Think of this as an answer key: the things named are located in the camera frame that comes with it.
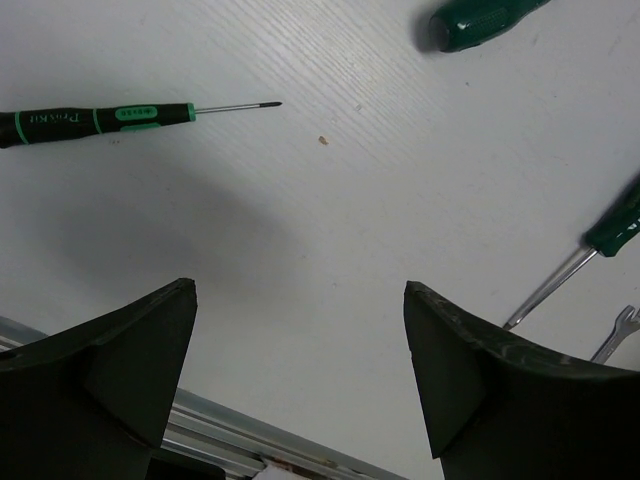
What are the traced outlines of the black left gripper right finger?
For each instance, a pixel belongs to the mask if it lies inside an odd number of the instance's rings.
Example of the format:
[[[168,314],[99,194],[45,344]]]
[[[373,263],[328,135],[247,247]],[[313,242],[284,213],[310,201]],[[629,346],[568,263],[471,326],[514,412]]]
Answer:
[[[410,281],[403,317],[448,479],[635,479],[639,375],[548,349]]]

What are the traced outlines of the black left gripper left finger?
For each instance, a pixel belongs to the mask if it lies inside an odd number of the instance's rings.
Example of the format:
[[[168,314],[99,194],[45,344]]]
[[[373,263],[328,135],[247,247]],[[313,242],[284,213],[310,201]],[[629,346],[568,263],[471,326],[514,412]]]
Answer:
[[[1,355],[4,479],[143,479],[190,343],[187,278]]]

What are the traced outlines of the medium green screwdriver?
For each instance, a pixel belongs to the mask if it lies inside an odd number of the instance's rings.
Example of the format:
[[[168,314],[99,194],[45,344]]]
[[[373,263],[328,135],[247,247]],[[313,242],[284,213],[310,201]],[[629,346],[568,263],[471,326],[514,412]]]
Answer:
[[[534,309],[596,256],[615,257],[639,234],[639,175],[581,237],[577,250],[508,318],[503,329],[518,326]]]

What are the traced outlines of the black green precision screwdriver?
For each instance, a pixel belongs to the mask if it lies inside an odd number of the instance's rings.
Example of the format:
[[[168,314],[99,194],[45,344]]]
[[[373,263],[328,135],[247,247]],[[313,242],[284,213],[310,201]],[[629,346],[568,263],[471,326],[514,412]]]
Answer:
[[[89,136],[189,124],[204,114],[280,107],[280,101],[212,108],[191,103],[139,104],[110,108],[60,107],[1,114],[1,147],[53,143]]]

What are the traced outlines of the large green screwdriver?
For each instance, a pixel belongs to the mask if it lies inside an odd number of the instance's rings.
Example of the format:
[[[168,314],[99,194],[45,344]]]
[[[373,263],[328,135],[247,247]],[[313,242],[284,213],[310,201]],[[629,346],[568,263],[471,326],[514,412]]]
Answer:
[[[429,20],[435,47],[453,53],[479,46],[512,29],[549,0],[447,1]]]

